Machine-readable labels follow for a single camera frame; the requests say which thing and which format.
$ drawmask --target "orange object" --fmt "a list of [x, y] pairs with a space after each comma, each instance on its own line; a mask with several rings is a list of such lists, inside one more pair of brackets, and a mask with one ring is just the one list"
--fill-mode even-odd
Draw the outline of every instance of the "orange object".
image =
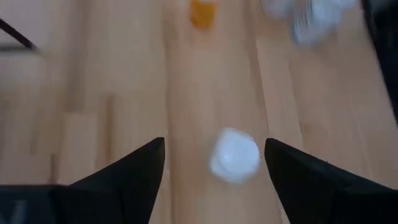
[[201, 29], [209, 29], [215, 19], [217, 4], [214, 1], [191, 0], [192, 24]]

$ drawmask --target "white ball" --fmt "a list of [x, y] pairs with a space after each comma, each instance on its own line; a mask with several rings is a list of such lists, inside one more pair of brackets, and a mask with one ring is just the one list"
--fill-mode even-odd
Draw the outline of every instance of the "white ball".
[[250, 135], [241, 131], [224, 129], [210, 159], [210, 170], [221, 179], [243, 183], [252, 177], [260, 163], [260, 152]]

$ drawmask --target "wooden floor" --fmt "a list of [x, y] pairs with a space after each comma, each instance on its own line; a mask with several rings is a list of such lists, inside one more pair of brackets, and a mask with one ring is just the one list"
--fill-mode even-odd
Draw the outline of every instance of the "wooden floor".
[[287, 224], [264, 162], [243, 185], [209, 173], [233, 127], [398, 189], [398, 129], [359, 6], [305, 49], [260, 0], [218, 4], [205, 32], [189, 0], [1, 0], [40, 54], [0, 54], [0, 184], [69, 184], [164, 136], [151, 223]]

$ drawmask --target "white object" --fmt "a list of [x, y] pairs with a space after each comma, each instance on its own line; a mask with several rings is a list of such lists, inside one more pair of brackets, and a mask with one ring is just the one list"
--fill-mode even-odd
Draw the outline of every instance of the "white object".
[[264, 12], [275, 19], [287, 17], [295, 0], [262, 0]]
[[260, 163], [260, 152], [253, 138], [232, 128], [224, 129], [210, 159], [214, 175], [234, 184], [252, 177]]
[[301, 45], [313, 45], [324, 39], [340, 22], [343, 11], [355, 0], [309, 0], [295, 15], [292, 35]]

